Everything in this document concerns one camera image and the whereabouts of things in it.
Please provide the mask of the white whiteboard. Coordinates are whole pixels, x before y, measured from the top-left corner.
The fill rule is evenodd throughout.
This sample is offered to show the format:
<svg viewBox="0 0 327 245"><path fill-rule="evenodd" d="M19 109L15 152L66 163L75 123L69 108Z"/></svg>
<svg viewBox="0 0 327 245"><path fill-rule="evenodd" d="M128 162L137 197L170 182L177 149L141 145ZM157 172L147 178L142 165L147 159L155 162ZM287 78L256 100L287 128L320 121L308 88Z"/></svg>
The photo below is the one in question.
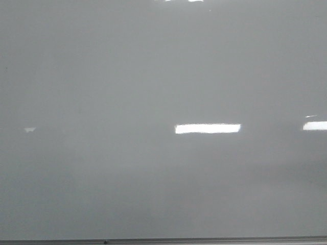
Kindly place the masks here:
<svg viewBox="0 0 327 245"><path fill-rule="evenodd" d="M326 1L1 1L1 239L326 235Z"/></svg>

